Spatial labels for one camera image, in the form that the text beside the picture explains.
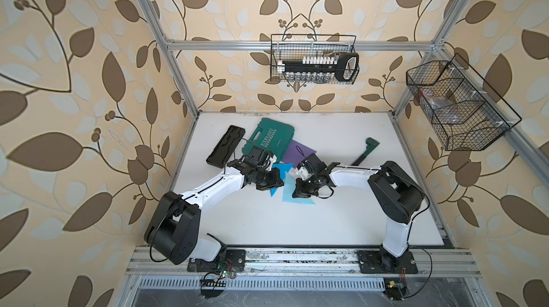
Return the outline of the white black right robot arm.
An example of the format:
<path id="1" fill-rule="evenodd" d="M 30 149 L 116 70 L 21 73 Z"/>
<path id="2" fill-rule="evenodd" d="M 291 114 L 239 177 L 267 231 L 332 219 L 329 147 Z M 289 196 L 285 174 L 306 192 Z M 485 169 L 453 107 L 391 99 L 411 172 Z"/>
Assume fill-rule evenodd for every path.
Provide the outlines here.
<path id="1" fill-rule="evenodd" d="M 421 205 L 427 196 L 396 162 L 387 161 L 378 168 L 344 166 L 338 162 L 327 165 L 313 154 L 297 169 L 299 177 L 293 198 L 319 198 L 324 187 L 331 191 L 338 187 L 371 191 L 387 216 L 381 255 L 397 260 L 407 254 L 413 221 L 424 212 Z"/>

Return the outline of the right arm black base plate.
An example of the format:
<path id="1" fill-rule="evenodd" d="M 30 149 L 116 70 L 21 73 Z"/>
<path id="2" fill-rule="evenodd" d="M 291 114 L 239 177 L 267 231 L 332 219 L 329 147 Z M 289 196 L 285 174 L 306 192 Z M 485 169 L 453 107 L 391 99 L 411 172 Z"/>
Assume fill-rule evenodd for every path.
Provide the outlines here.
<path id="1" fill-rule="evenodd" d="M 410 250 L 401 257 L 395 257 L 383 247 L 380 250 L 362 250 L 356 252 L 360 273 L 362 274 L 418 274 L 415 259 Z"/>

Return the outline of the light blue square paper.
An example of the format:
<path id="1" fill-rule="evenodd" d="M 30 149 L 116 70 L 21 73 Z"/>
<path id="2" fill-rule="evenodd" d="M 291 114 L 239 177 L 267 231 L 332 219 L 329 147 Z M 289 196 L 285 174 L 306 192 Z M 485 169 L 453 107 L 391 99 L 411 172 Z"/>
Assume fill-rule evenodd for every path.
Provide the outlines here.
<path id="1" fill-rule="evenodd" d="M 294 198 L 293 193 L 295 192 L 296 181 L 290 174 L 285 176 L 285 184 L 283 186 L 283 198 L 282 201 L 289 204 L 300 204 L 304 206 L 314 206 L 315 203 L 310 198 Z"/>

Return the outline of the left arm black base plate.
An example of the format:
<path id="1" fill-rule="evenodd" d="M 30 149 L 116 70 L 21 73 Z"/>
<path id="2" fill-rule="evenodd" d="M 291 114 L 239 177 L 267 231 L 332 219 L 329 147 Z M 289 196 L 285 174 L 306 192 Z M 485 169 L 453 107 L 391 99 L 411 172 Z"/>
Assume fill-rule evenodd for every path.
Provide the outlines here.
<path id="1" fill-rule="evenodd" d="M 229 248 L 222 250 L 214 261 L 191 258 L 187 264 L 187 271 L 193 273 L 221 273 L 222 271 L 240 273 L 244 271 L 246 254 L 244 249 Z"/>

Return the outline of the purple square paper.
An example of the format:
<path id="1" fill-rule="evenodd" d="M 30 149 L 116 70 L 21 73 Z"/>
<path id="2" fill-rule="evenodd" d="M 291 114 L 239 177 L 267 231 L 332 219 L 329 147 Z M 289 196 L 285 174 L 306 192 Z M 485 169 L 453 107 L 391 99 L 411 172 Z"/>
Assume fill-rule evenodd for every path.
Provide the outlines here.
<path id="1" fill-rule="evenodd" d="M 281 162 L 284 164 L 292 164 L 293 168 L 297 168 L 301 162 L 312 154 L 316 154 L 316 150 L 295 140 L 291 140 Z"/>

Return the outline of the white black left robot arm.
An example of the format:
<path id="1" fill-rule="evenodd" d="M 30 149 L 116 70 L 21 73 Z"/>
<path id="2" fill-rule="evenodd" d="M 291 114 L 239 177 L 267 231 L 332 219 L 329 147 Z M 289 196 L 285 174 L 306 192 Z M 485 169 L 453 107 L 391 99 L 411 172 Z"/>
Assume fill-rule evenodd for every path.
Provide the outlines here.
<path id="1" fill-rule="evenodd" d="M 201 186 L 179 194 L 167 192 L 144 232 L 144 241 L 151 251 L 157 250 L 175 265 L 188 258 L 212 264 L 225 261 L 227 245 L 212 234 L 200 233 L 202 215 L 250 184 L 258 191 L 284 186 L 280 169 L 273 166 L 276 161 L 272 151 L 254 145 L 248 154 L 228 162 Z"/>

